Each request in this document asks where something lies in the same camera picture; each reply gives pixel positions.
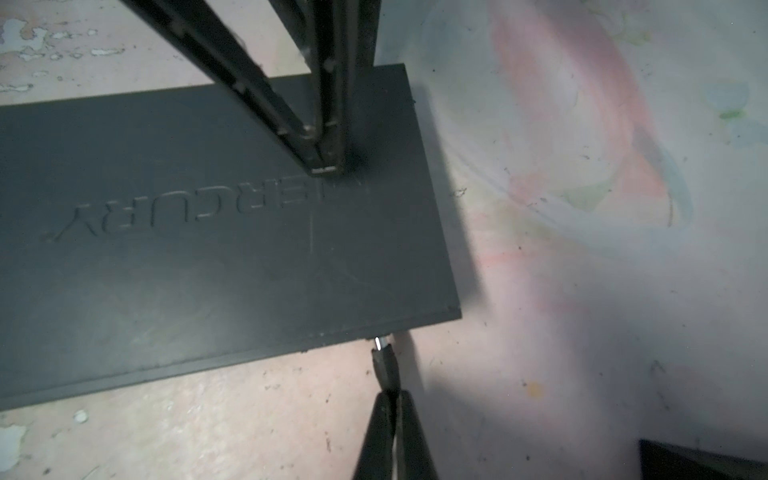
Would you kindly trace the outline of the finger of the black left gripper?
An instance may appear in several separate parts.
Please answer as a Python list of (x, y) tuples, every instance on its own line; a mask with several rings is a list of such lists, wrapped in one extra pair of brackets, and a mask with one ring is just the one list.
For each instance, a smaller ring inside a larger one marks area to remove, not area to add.
[(350, 105), (357, 73), (374, 64), (379, 1), (272, 1), (310, 70), (313, 123), (305, 127), (312, 176), (342, 173), (350, 158)]
[(317, 144), (269, 78), (205, 1), (133, 0), (125, 5), (224, 86), (308, 173), (321, 173)]

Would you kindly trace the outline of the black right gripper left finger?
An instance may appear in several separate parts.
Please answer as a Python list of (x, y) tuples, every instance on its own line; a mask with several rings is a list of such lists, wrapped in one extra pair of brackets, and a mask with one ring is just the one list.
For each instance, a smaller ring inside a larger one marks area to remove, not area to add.
[(394, 440), (396, 393), (380, 392), (374, 401), (353, 480), (392, 480), (394, 478)]

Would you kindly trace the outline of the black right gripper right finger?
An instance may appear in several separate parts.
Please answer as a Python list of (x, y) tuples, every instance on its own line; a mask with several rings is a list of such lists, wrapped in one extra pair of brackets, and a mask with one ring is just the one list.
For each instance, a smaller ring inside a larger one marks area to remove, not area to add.
[(395, 465), (400, 480), (438, 480), (412, 395), (401, 390), (396, 400)]

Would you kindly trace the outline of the black ribbed network switch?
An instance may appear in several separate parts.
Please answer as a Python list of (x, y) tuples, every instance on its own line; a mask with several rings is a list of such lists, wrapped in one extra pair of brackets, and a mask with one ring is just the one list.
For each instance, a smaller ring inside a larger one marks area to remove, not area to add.
[(645, 480), (767, 479), (767, 463), (641, 439), (641, 475)]

